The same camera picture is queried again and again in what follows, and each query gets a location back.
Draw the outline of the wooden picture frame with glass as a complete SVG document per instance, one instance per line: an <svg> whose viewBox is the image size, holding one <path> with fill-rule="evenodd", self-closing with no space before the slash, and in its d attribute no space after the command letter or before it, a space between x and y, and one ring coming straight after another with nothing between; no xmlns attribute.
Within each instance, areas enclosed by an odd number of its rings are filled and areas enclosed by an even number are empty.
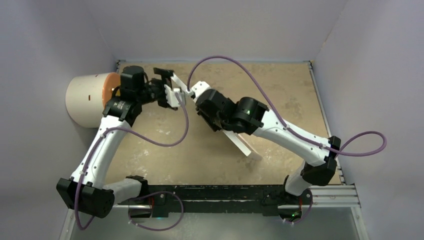
<svg viewBox="0 0 424 240"><path fill-rule="evenodd" d="M171 88L180 88L185 93L185 98L188 97L192 100L189 96L190 89L188 89L187 85L175 73L171 78L171 84L165 85L168 85ZM246 158L256 161L262 160L263 157L240 134L227 130L219 131L222 131L226 137L246 156Z"/></svg>

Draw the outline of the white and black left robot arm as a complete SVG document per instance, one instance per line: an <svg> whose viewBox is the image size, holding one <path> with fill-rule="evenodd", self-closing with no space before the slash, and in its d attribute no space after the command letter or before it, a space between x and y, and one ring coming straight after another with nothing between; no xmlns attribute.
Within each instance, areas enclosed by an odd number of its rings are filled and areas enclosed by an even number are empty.
<svg viewBox="0 0 424 240"><path fill-rule="evenodd" d="M142 176L130 175L111 184L105 184L105 179L125 135L139 135L132 126L144 105L156 102L177 110L185 101L181 90L172 87L173 70L155 67L153 72L160 78L149 79L141 66L129 66L115 75L106 90L109 96L95 139L71 176L58 180L56 190L77 219L80 213L105 218L114 205L130 199L138 205L148 201L148 183Z"/></svg>

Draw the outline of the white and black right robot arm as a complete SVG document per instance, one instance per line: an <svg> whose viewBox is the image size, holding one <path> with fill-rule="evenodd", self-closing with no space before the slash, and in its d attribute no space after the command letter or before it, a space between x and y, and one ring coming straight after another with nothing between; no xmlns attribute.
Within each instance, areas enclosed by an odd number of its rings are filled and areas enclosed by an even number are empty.
<svg viewBox="0 0 424 240"><path fill-rule="evenodd" d="M294 203L310 186L326 186L337 168L336 154L327 147L339 149L338 137L319 137L278 120L276 113L264 103L243 97L237 102L215 89L208 89L195 99L196 111L213 131L244 133L269 140L303 159L303 164L286 181L280 196Z"/></svg>

